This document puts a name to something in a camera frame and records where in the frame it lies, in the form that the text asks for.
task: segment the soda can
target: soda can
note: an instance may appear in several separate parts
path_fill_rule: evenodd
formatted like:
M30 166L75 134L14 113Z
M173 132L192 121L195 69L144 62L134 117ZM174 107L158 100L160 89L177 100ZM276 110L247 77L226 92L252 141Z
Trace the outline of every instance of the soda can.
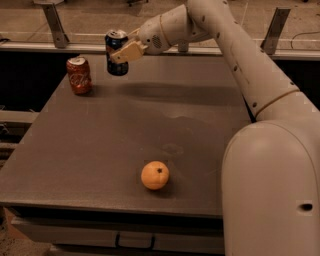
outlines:
M72 91L75 94L86 94L92 90L90 66L84 57L67 60L67 72Z
M128 62L117 64L114 63L110 54L120 49L128 41L127 33L122 30L109 30L105 36L106 53L107 53L107 70L114 76L124 76L128 73Z

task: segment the orange fruit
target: orange fruit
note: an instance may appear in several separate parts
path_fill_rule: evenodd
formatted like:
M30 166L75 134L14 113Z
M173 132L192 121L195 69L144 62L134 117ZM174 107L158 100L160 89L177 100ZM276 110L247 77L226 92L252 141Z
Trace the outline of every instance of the orange fruit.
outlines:
M163 188L169 180L169 169L160 161L146 164L141 172L141 181L148 189L158 190Z

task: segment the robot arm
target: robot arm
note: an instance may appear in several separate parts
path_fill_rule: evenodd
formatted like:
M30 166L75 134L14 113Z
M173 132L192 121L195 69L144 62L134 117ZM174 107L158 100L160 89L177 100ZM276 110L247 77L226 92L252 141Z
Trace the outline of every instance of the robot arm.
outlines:
M116 63L214 38L257 122L222 166L226 255L320 255L320 116L233 18L224 0L189 0L147 21Z
M235 21L227 1L189 0L187 6L148 20L128 37L121 49L110 54L114 63L136 60L145 53L160 54L176 44L214 38L257 120L296 116L297 111L308 116L318 112ZM281 111L283 98L290 105L285 111Z

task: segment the drawer handle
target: drawer handle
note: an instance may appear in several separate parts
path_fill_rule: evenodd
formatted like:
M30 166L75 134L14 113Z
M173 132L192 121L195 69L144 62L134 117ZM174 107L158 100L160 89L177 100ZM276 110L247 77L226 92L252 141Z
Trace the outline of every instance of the drawer handle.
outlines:
M142 249L142 250L152 250L153 247L154 247L154 243L156 241L156 238L154 235L152 235L151 237L151 241L150 241L150 246L149 247L145 247L145 248L137 248L137 247L128 247L128 246L122 246L120 245L120 233L117 234L116 236L116 241L115 241L115 245L116 245L116 248L119 248L119 249Z

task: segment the red soda can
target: red soda can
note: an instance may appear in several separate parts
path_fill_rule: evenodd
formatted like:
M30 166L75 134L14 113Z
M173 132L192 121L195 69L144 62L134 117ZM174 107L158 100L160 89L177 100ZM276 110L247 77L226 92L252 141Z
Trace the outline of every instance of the red soda can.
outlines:
M90 66L84 57L67 60L67 72L72 91L75 94L86 94L92 89Z

